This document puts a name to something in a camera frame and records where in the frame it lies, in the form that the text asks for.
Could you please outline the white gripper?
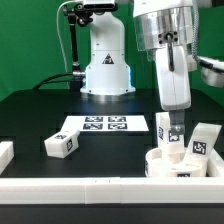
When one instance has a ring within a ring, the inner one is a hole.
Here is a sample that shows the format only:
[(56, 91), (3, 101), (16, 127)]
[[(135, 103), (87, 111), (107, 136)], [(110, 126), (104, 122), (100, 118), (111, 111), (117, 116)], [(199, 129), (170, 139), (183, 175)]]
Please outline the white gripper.
[(169, 112), (173, 135), (184, 134), (184, 109), (191, 105), (187, 61), (182, 46), (173, 47), (174, 71), (169, 70), (168, 48), (156, 51), (156, 71), (161, 107)]

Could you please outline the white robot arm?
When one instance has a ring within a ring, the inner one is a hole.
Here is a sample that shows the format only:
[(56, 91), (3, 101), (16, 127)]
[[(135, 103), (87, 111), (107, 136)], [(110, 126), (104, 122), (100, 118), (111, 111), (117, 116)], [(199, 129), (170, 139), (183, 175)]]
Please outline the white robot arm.
[[(224, 0), (134, 0), (137, 48), (153, 52), (160, 104), (169, 113), (171, 132), (185, 132), (184, 110), (191, 105), (189, 66), (202, 67), (205, 80), (224, 85), (224, 62), (198, 54), (199, 9), (224, 6)], [(115, 0), (84, 0), (91, 18), (91, 62), (82, 91), (96, 96), (131, 89), (124, 68), (124, 30), (112, 16)]]

